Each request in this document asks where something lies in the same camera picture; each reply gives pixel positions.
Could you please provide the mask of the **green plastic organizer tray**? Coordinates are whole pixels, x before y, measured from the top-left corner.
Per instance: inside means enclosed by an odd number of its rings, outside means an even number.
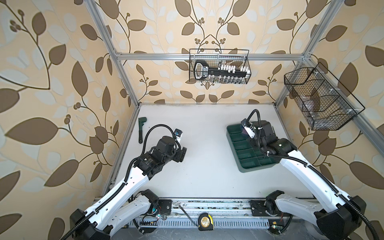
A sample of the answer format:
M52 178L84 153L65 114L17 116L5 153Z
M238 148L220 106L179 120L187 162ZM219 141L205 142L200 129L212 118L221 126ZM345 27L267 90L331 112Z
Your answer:
M241 124L227 126L227 139L241 173L267 169L277 164L276 159L263 155L253 147Z

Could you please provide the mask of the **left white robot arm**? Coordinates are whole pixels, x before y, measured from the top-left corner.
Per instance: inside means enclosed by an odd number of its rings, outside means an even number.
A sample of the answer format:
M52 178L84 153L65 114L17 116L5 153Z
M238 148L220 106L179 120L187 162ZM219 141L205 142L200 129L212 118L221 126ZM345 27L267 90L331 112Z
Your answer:
M62 236L74 240L109 240L117 231L140 215L152 215L158 209L159 198L145 190L129 202L129 198L151 180L170 161L184 160L187 148L181 147L183 132L170 130L148 152L131 160L125 177L100 200L85 211L77 209L70 216L71 229Z

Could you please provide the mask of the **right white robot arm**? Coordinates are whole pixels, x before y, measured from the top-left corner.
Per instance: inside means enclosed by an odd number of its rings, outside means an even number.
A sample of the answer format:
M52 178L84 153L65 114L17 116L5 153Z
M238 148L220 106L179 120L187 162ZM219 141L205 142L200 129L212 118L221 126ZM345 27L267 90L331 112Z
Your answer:
M276 190L266 197L262 205L251 201L254 210L272 217L280 214L298 217L311 224L315 236L322 240L348 240L362 223L373 239L380 238L364 215L366 202L359 196L349 196L308 162L295 145L287 139L279 139L271 124L261 120L257 109L242 120L241 125L254 150L289 170L317 200L316 203L308 202Z

